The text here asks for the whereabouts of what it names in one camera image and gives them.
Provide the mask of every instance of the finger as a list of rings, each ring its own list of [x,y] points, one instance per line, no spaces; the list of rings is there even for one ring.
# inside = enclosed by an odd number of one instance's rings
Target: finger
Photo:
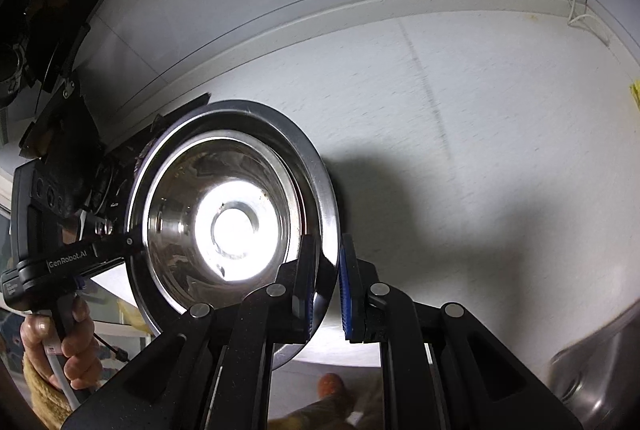
[[[89,305],[79,296],[74,299],[74,304],[71,309],[76,322],[82,322],[89,317]]]
[[[80,378],[71,381],[71,388],[80,390],[81,388],[89,388],[90,386],[95,386],[100,379],[101,372],[102,364],[100,363],[98,358],[96,358]]]
[[[93,339],[94,321],[91,318],[85,318],[74,325],[71,334],[62,340],[62,353],[68,358],[75,356],[87,349]]]
[[[91,364],[97,359],[97,347],[89,346],[83,352],[72,356],[65,363],[65,376],[70,380],[77,380],[80,378],[91,366]]]
[[[37,325],[40,323],[37,318],[42,317],[29,315],[25,318],[20,326],[20,337],[24,346],[24,352],[31,365],[33,365],[33,368],[41,377],[49,381],[49,383],[52,383],[51,378],[54,378],[53,371],[49,365],[47,355],[44,352],[44,347],[42,347],[42,339],[38,335],[39,333],[46,332],[46,328],[37,328]]]

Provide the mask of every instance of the person's foot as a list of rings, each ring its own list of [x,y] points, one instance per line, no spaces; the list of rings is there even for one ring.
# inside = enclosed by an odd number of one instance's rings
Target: person's foot
[[[344,392],[346,389],[344,387],[344,383],[342,382],[342,378],[337,374],[329,372],[325,374],[322,378],[318,380],[318,397],[319,399],[324,399],[331,394],[336,394],[337,392]]]

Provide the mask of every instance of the person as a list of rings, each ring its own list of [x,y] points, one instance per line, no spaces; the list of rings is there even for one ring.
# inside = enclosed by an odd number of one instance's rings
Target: person
[[[75,389],[96,386],[102,365],[89,306],[81,298],[74,300],[73,315],[77,323],[62,341],[62,352],[68,357],[64,372]],[[49,430],[60,430],[71,414],[71,408],[42,346],[52,330],[49,317],[28,315],[20,326],[20,337],[24,346],[24,378],[31,393],[33,411]],[[363,415],[352,426],[345,419],[353,411],[353,396],[340,376],[325,374],[318,382],[318,402],[269,421],[268,430],[382,430],[382,388],[376,385],[372,392]]]
[[[75,389],[96,386],[102,364],[98,359],[98,342],[94,338],[94,321],[89,316],[89,306],[80,297],[72,307],[76,324],[62,340],[62,353],[68,358],[65,376]],[[33,411],[49,430],[60,430],[71,414],[66,397],[51,370],[42,341],[54,330],[51,318],[28,315],[20,326],[20,338],[24,346],[22,370],[31,393]]]

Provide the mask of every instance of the stainless steel bowl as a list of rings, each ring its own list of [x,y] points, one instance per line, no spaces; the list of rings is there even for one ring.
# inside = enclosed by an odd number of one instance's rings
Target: stainless steel bowl
[[[198,161],[212,175],[197,176]],[[226,201],[223,206],[212,190],[226,194],[220,187],[233,181],[245,182],[246,194],[233,193],[236,207]],[[220,238],[225,230],[217,233],[216,225],[223,221],[219,230],[227,223],[255,235],[262,229],[258,214],[267,215],[258,211],[262,193],[270,204],[268,216],[277,219],[278,229],[265,232],[275,249],[252,256],[261,262],[255,269],[264,266],[255,275],[231,275],[233,266],[242,267],[247,250]],[[204,208],[200,222],[199,206]],[[271,107],[240,100],[210,103],[169,127],[149,149],[132,185],[126,226],[130,230],[138,224],[144,226],[147,251],[128,261],[127,272],[138,307],[156,334],[197,301],[218,307],[236,303],[269,282],[279,263],[297,258],[305,234],[314,236],[318,255],[312,334],[324,318],[335,288],[340,241],[334,189],[305,134]],[[302,347],[277,348],[273,367]]]
[[[278,156],[242,132],[206,132],[160,167],[143,213],[156,287],[178,312],[236,304],[276,277],[300,244],[300,208]]]

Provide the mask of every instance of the silver screw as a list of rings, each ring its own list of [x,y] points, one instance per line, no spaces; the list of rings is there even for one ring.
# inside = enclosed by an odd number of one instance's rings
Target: silver screw
[[[389,286],[382,282],[376,282],[371,286],[370,290],[375,296],[384,296],[391,291]]]
[[[460,318],[465,313],[465,310],[460,304],[448,304],[444,308],[444,312],[446,312],[446,314],[451,318]]]
[[[271,284],[270,286],[267,287],[267,295],[269,296],[282,296],[284,295],[284,293],[287,292],[287,288],[284,287],[282,284]]]
[[[194,318],[202,318],[207,316],[211,308],[207,304],[194,304],[189,309],[189,314]]]

